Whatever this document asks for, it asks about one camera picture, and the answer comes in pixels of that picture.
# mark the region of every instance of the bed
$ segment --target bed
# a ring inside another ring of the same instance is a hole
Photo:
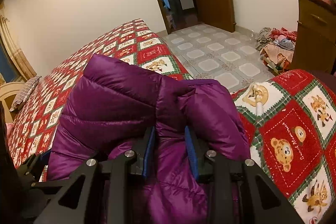
[[[67,97],[94,53],[176,80],[191,79],[143,20],[125,23],[85,45],[40,81],[8,136],[15,166],[32,153],[51,148]],[[249,139],[252,159],[273,179],[304,222],[315,224],[323,215],[332,214],[336,187],[334,92],[312,74],[293,70],[251,84],[232,98]]]

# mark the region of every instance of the drawer handle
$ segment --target drawer handle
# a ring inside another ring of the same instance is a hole
[[[314,15],[314,14],[310,14],[313,18],[315,18],[316,20],[318,20],[319,22],[327,25],[328,23],[321,17],[317,16],[317,15]]]

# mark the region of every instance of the purple puffer jacket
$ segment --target purple puffer jacket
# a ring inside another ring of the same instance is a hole
[[[59,122],[48,180],[67,177],[97,151],[116,157],[155,125],[154,172],[131,186],[135,223],[206,222],[207,187],[189,167],[187,123],[211,149],[230,159],[250,157],[236,107],[217,81],[176,81],[102,55],[91,58]]]

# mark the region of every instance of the striped pillow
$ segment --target striped pillow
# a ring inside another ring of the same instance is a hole
[[[20,110],[23,108],[25,103],[28,101],[29,96],[39,83],[40,78],[41,76],[34,76],[25,83],[22,90],[20,90],[20,92],[15,96],[12,108],[9,111],[14,111],[16,109]]]

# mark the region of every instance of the pile of clothes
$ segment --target pile of clothes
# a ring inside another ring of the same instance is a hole
[[[277,69],[289,69],[293,59],[297,32],[285,28],[263,28],[257,35],[257,50],[260,54],[274,63]]]

